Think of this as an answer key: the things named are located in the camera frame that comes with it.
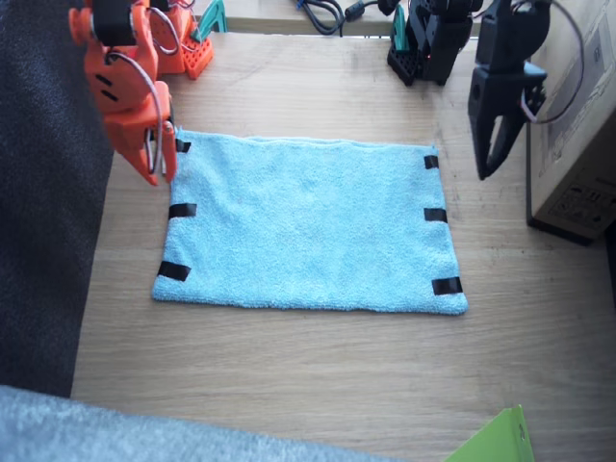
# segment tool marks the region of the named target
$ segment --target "orange 3d printed part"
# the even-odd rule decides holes
[[[197,23],[192,10],[184,3],[159,0],[155,5],[168,19],[165,21],[158,14],[150,18],[154,43],[158,45],[159,75],[186,72],[195,80],[214,57],[211,41],[206,39],[199,42],[191,37],[197,29]],[[178,41],[182,48],[180,53],[170,54],[168,50],[173,49]]]
[[[86,77],[109,139],[150,184],[158,184],[159,167],[170,182],[177,166],[176,139],[167,84],[155,82],[159,57],[150,30],[154,10],[149,0],[86,4],[82,10],[71,9],[68,21],[75,43],[88,47]],[[179,43],[175,46],[181,55]],[[156,141],[155,153],[151,141]]]

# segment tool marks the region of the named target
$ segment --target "black tape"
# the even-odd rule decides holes
[[[439,158],[436,156],[425,156],[423,158],[423,161],[425,162],[425,169],[426,170],[430,170],[431,168],[438,168],[439,167]]]
[[[189,152],[190,148],[191,143],[189,141],[182,141],[178,140],[177,138],[175,139],[175,150],[177,152]]]
[[[169,219],[194,217],[196,215],[196,204],[173,204],[169,207]]]
[[[432,290],[435,295],[462,294],[462,283],[459,277],[434,279],[432,281]]]
[[[447,223],[447,212],[445,209],[423,209],[423,216],[426,221],[442,221]]]
[[[176,281],[182,282],[186,281],[186,278],[189,277],[189,272],[191,272],[189,267],[166,261],[161,262],[161,267],[158,268],[159,276],[168,277],[170,279],[175,279]]]

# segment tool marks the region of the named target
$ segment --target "gray fabric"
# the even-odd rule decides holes
[[[113,151],[67,0],[0,0],[0,383],[69,396]]]
[[[0,387],[0,409],[4,462],[391,460],[200,423],[126,416],[10,387]]]

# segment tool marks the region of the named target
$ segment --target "wooden surface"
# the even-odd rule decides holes
[[[443,460],[521,403],[538,461],[616,457],[616,316],[604,244],[528,229],[522,143],[479,182],[474,62],[407,89],[387,40],[216,35],[196,82],[168,78],[178,123],[237,136],[441,149],[470,311],[450,318],[158,303],[168,191],[116,157],[73,397],[375,454]]]
[[[355,3],[354,0],[339,0],[343,10]],[[201,16],[210,0],[196,0],[194,13]],[[227,26],[230,32],[250,32],[261,34],[313,35],[318,32],[304,11],[298,11],[296,0],[224,0]],[[407,11],[407,2],[400,4]],[[333,25],[332,15],[323,9],[314,8],[315,16],[325,24]],[[344,26],[346,36],[383,36],[392,31],[394,15],[385,16],[376,5],[366,7],[364,15]],[[476,21],[473,35],[477,36],[479,22]]]

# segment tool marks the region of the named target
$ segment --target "light blue towel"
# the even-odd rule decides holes
[[[158,300],[459,315],[435,147],[181,131]]]

